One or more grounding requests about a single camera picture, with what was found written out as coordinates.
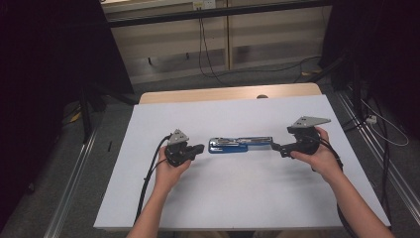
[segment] aluminum rail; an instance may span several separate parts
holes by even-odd
[[[164,22],[175,22],[184,21],[200,18],[214,18],[224,16],[234,16],[243,14],[273,12],[273,11],[284,11],[294,10],[303,8],[314,8],[331,6],[333,3],[340,2],[340,0],[303,0],[303,1],[289,1],[272,4],[260,4],[252,6],[239,6],[239,7],[227,7],[227,8],[216,8],[201,11],[191,11],[183,13],[171,13],[162,14],[149,17],[135,17],[135,18],[122,18],[109,20],[108,26],[110,28],[129,27],[153,23],[164,23]]]

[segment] person's right hand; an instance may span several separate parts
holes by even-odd
[[[315,127],[315,129],[322,139],[329,142],[328,133],[325,130],[320,127]],[[335,176],[343,173],[333,153],[322,144],[320,144],[318,150],[313,155],[306,155],[296,151],[292,151],[290,155],[299,161],[309,164],[326,182],[330,182]]]

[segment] white table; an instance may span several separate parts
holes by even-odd
[[[330,118],[322,127],[344,163],[345,174],[378,217],[389,225],[325,95],[271,99],[140,104],[135,107],[94,227],[130,229],[159,141],[175,129],[189,145],[204,144],[170,193],[162,230],[273,230],[334,228],[342,224],[329,186],[310,167],[275,151],[209,154],[212,137],[272,136],[295,142],[286,127],[300,116]],[[149,198],[154,177],[149,184]]]

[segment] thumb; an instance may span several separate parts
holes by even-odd
[[[310,161],[311,161],[311,156],[297,152],[297,151],[292,151],[290,152],[290,156],[292,156],[293,158],[296,158],[299,161],[302,161],[304,163],[307,163],[310,165]]]

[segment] black controller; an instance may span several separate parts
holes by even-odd
[[[188,140],[189,138],[179,130],[175,130],[170,136],[164,154],[173,167],[178,167],[187,160],[194,161],[196,155],[203,153],[204,145],[188,146]]]
[[[296,143],[281,146],[271,142],[271,148],[279,151],[283,158],[292,158],[290,156],[290,152],[292,151],[313,155],[318,150],[321,140],[314,126],[330,121],[330,119],[324,118],[301,117],[292,126],[287,127],[287,132],[294,135]]]
[[[271,143],[271,148],[275,151],[279,151],[283,158],[290,157],[290,152],[297,151],[307,155],[313,155],[319,147],[319,134],[315,127],[309,128],[292,128],[287,127],[287,131],[294,135],[296,143],[280,146],[274,142]]]

